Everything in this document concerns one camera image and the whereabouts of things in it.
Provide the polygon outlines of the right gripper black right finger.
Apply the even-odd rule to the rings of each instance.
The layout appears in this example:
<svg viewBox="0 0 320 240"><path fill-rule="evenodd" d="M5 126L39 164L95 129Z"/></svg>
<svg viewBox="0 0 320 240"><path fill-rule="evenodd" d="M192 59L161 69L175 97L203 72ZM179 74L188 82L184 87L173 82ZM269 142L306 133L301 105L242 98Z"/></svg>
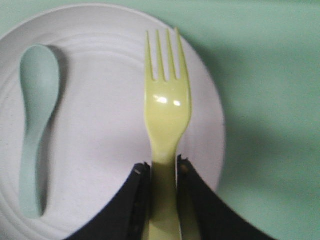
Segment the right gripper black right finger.
<svg viewBox="0 0 320 240"><path fill-rule="evenodd" d="M200 177L192 163L177 157L178 211L184 240L271 240L241 218Z"/></svg>

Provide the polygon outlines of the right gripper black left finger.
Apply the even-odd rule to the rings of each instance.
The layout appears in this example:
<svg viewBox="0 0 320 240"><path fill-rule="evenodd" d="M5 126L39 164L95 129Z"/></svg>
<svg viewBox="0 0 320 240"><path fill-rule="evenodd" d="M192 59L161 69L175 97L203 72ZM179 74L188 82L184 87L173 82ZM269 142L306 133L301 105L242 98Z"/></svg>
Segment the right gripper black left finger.
<svg viewBox="0 0 320 240"><path fill-rule="evenodd" d="M68 240L141 240L150 194L151 167L133 166L121 189L86 225Z"/></svg>

